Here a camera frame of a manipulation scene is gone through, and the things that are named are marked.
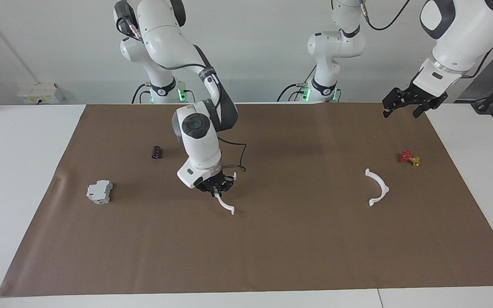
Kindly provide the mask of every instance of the white wall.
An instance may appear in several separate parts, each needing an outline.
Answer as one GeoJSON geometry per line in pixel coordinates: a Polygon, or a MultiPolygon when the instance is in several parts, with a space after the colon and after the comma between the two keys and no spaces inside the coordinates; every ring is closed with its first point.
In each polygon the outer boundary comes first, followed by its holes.
{"type": "MultiPolygon", "coordinates": [[[[129,103],[147,76],[119,52],[123,36],[113,21],[115,1],[0,0],[0,104],[19,103],[14,83],[33,80],[56,82],[68,104],[129,103]]],[[[327,0],[183,1],[184,35],[205,51],[235,101],[276,100],[315,64],[307,53],[309,36],[336,30],[327,0]]],[[[372,23],[387,24],[403,2],[369,2],[372,23]]],[[[394,86],[408,85],[434,46],[419,25],[423,3],[413,1],[384,32],[362,23],[365,53],[341,60],[342,101],[381,101],[394,86]]],[[[197,76],[176,76],[198,99],[206,95],[197,76]]],[[[461,82],[450,96],[467,86],[461,82]]]]}

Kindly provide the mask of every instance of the small toy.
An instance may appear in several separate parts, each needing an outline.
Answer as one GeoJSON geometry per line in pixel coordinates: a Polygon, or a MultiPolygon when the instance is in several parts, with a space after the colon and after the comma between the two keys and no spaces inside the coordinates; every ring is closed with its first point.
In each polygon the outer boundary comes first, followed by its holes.
{"type": "Polygon", "coordinates": [[[401,153],[401,156],[399,156],[399,162],[405,163],[407,162],[412,156],[412,153],[409,150],[405,150],[401,153]]]}
{"type": "Polygon", "coordinates": [[[421,159],[419,158],[419,156],[412,156],[412,152],[410,152],[409,150],[403,151],[399,156],[399,162],[401,163],[409,162],[412,163],[413,166],[419,166],[420,160],[421,159]]]}

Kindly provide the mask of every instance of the red object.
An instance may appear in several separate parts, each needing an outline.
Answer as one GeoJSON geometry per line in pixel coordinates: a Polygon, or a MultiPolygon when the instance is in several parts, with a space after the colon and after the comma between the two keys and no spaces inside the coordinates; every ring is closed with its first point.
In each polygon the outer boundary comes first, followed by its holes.
{"type": "Polygon", "coordinates": [[[405,163],[412,157],[412,153],[409,150],[405,150],[401,153],[399,157],[399,162],[405,163]]]}

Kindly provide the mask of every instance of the yellow object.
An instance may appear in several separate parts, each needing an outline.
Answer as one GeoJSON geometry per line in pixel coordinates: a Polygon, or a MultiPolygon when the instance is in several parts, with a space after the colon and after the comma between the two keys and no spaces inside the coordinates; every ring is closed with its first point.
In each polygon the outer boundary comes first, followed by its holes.
{"type": "Polygon", "coordinates": [[[411,162],[413,166],[419,166],[419,156],[411,157],[409,162],[411,162]]]}

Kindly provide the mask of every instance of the white table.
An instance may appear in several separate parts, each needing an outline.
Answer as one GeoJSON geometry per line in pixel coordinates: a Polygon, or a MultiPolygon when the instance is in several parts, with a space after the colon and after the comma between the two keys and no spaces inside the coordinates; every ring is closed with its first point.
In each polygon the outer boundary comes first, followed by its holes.
{"type": "MultiPolygon", "coordinates": [[[[83,109],[0,107],[0,284],[83,109]]],[[[493,228],[493,119],[468,105],[443,105],[428,116],[493,228]]],[[[486,308],[493,307],[493,287],[0,299],[0,307],[47,306],[486,308]]]]}

